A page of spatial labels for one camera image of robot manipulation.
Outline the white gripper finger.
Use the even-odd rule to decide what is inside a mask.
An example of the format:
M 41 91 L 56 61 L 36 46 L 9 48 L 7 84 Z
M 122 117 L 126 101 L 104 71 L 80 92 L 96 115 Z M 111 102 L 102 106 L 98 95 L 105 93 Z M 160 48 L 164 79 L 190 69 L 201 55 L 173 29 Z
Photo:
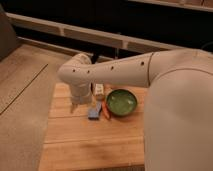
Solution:
M 77 104 L 71 104 L 70 106 L 70 113 L 73 113 L 77 109 Z

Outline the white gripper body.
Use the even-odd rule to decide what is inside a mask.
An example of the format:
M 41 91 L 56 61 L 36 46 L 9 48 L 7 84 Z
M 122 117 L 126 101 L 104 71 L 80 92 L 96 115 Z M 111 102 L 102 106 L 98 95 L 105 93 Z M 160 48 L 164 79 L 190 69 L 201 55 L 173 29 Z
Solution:
M 83 105 L 92 102 L 92 95 L 87 94 L 85 96 L 71 96 L 70 100 L 75 105 Z

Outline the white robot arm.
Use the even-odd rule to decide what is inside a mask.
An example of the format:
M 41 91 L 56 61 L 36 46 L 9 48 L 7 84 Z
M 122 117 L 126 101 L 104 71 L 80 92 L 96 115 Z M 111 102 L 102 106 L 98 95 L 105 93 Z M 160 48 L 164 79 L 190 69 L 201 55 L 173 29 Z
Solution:
M 145 87 L 145 171 L 213 171 L 213 53 L 176 49 L 92 64 L 85 54 L 59 78 L 84 104 L 93 83 Z

